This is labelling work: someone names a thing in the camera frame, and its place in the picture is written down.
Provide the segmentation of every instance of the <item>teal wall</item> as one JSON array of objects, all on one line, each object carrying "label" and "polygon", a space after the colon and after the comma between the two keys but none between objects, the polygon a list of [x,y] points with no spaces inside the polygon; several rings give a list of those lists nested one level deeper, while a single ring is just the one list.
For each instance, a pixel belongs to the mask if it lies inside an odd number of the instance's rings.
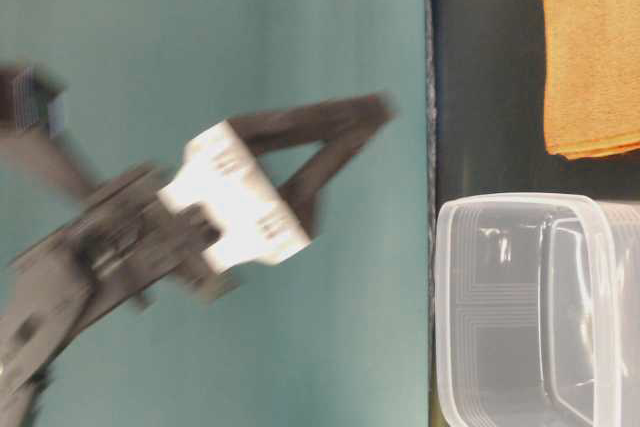
[{"label": "teal wall", "polygon": [[[423,32],[423,0],[0,0],[0,59],[68,83],[103,176],[175,166],[239,112],[387,90],[399,113],[328,188],[308,250],[240,267],[208,308],[171,283],[122,307],[58,359],[38,425],[426,425]],[[268,164],[282,178],[308,152]],[[0,185],[2,263],[75,213],[11,171]]]}]

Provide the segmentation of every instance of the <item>orange cloth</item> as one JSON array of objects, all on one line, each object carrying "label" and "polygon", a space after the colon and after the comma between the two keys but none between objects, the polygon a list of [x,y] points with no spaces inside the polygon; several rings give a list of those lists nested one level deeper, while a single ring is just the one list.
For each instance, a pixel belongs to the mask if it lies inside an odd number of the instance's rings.
[{"label": "orange cloth", "polygon": [[640,0],[543,0],[547,150],[569,159],[640,148]]}]

